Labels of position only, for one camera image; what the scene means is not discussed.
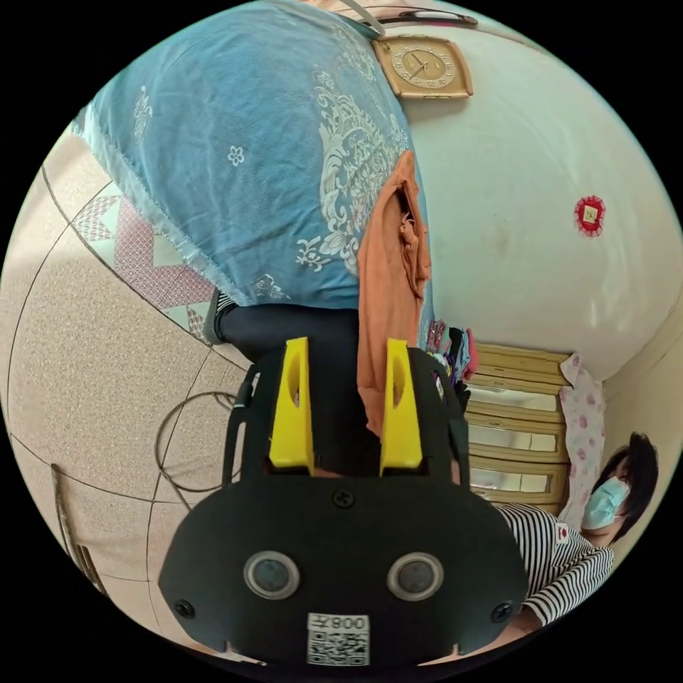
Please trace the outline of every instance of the hand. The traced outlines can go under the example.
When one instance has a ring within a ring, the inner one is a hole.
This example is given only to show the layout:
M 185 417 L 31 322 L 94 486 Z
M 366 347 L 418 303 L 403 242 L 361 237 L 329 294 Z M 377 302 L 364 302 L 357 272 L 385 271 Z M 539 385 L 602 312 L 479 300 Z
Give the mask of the hand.
M 413 71 L 413 72 L 411 73 L 411 75 L 410 75 L 410 78 L 414 78 L 417 74 L 419 74 L 420 71 L 422 71 L 422 69 L 426 69 L 426 68 L 427 68 L 427 62 L 425 62 L 424 64 L 422 64 L 422 65 L 420 66 L 420 68 L 417 69 L 417 71 Z

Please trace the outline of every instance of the black leg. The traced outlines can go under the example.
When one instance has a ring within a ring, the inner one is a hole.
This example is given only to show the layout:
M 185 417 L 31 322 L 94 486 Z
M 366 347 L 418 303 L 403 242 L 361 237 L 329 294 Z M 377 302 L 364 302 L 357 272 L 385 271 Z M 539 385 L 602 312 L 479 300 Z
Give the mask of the black leg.
M 377 476 L 379 439 L 367 427 L 358 394 L 358 311 L 264 304 L 236 307 L 216 324 L 223 339 L 253 363 L 288 339 L 307 337 L 313 446 L 322 469 Z

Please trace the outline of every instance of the blue surgical mask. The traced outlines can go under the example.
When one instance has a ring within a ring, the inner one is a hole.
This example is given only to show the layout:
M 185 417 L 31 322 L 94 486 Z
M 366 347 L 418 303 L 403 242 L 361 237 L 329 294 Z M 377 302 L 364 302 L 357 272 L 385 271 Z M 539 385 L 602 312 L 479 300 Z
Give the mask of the blue surgical mask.
M 630 489 L 627 484 L 611 477 L 588 499 L 586 509 L 583 511 L 584 529 L 602 529 L 612 524 L 617 516 L 619 506 L 626 500 Z

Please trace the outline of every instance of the white wall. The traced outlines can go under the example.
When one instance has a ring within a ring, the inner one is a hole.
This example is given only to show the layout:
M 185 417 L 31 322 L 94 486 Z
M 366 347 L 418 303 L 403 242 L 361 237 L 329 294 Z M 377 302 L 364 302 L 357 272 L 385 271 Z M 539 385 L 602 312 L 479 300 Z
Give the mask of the white wall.
M 389 33 L 405 32 L 404 28 Z M 602 381 L 652 338 L 683 285 L 658 175 L 611 108 L 551 56 L 499 36 L 457 42 L 467 101 L 405 100 L 428 207 L 434 308 L 484 342 L 581 354 Z M 603 232 L 574 208 L 596 195 Z
M 605 382 L 606 460 L 628 443 L 631 432 L 645 432 L 657 448 L 660 479 L 647 513 L 614 545 L 615 567 L 650 522 L 678 465 L 683 448 L 683 292 L 652 341 Z

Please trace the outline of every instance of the striped shirt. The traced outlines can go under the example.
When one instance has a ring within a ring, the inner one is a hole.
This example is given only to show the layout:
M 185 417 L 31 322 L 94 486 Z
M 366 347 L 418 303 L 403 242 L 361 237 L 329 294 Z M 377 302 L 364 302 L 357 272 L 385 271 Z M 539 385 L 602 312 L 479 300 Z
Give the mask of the striped shirt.
M 614 553 L 596 548 L 579 531 L 538 507 L 501 504 L 499 512 L 519 545 L 529 577 L 524 605 L 541 624 L 581 604 L 610 575 Z

